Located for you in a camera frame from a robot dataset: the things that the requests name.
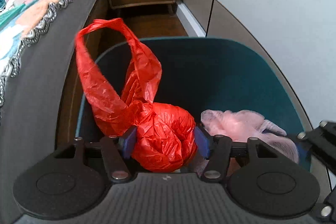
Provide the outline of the red plastic bag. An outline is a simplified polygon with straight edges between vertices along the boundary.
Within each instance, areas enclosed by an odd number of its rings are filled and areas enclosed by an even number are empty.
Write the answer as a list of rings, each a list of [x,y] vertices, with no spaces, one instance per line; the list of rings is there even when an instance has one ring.
[[[130,46],[131,61],[121,94],[103,76],[84,44],[85,34],[102,28],[120,32]],[[161,63],[121,18],[94,20],[76,34],[75,49],[85,97],[104,135],[121,136],[131,126],[137,126],[131,156],[151,172],[174,172],[190,162],[197,151],[195,120],[181,107],[155,102]]]

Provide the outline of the dark teal trash bin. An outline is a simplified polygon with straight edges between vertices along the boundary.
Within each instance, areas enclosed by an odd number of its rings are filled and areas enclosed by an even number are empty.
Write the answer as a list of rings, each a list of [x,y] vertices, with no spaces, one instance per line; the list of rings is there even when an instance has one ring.
[[[295,134],[307,128],[280,77],[247,46],[218,38],[152,38],[141,42],[162,66],[154,102],[181,107],[196,123],[201,122],[201,112],[205,110],[255,111],[284,129],[294,142]],[[116,44],[93,58],[120,97],[130,61],[127,42]],[[99,142],[104,137],[85,94],[76,136],[88,143]]]

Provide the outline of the bed with grey mattress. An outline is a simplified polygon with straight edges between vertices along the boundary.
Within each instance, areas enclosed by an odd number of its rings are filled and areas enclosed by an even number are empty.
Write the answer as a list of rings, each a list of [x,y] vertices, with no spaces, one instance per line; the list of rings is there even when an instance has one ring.
[[[6,80],[1,108],[1,223],[14,223],[22,215],[13,199],[14,180],[54,151],[75,34],[102,15],[104,3],[73,0],[58,11],[47,33],[23,50],[18,75]]]

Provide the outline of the white sliding wardrobe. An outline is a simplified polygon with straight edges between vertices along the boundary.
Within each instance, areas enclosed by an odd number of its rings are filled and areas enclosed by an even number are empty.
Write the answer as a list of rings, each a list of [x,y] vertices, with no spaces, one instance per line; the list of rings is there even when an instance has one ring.
[[[260,43],[312,125],[335,120],[335,0],[217,0]]]

